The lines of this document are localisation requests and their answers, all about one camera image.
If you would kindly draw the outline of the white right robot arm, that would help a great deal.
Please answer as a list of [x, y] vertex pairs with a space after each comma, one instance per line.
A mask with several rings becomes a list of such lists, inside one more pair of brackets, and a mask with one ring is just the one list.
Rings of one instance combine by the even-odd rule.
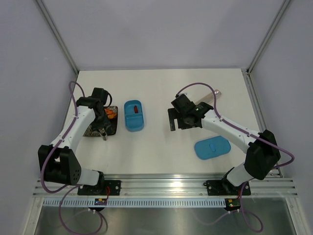
[[218, 117], [209, 104], [190, 103], [187, 107], [176, 105], [168, 109], [168, 116], [171, 131], [177, 128], [204, 128], [227, 139], [245, 153], [242, 164], [231, 168], [220, 180], [207, 180], [204, 183], [208, 195], [236, 195], [238, 191], [247, 195], [243, 183], [252, 179], [265, 179], [281, 158], [275, 148], [276, 140], [272, 132], [239, 131], [227, 125], [225, 118]]

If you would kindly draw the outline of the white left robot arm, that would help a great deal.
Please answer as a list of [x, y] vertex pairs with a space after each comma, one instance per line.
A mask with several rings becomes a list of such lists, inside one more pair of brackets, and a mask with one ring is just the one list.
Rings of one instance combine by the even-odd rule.
[[86, 129], [99, 130], [110, 126], [104, 109], [107, 95], [81, 97], [74, 102], [71, 122], [49, 145], [38, 150], [41, 184], [48, 193], [57, 193], [66, 186], [88, 186], [100, 195], [105, 191], [103, 173], [81, 167], [75, 152]]

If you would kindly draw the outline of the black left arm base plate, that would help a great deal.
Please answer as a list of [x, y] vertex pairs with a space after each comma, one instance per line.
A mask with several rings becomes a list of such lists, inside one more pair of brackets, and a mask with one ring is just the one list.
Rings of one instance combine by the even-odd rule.
[[101, 180], [94, 186], [83, 185], [78, 189], [80, 196], [119, 196], [121, 189], [120, 180]]

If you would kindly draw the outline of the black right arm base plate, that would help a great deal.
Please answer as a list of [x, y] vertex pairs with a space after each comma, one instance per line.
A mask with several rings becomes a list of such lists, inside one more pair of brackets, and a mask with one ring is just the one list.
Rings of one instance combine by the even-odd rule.
[[207, 180], [203, 186], [206, 187], [208, 196], [239, 196], [240, 192], [243, 196], [251, 195], [249, 184], [242, 189], [242, 186], [233, 186], [226, 180]]

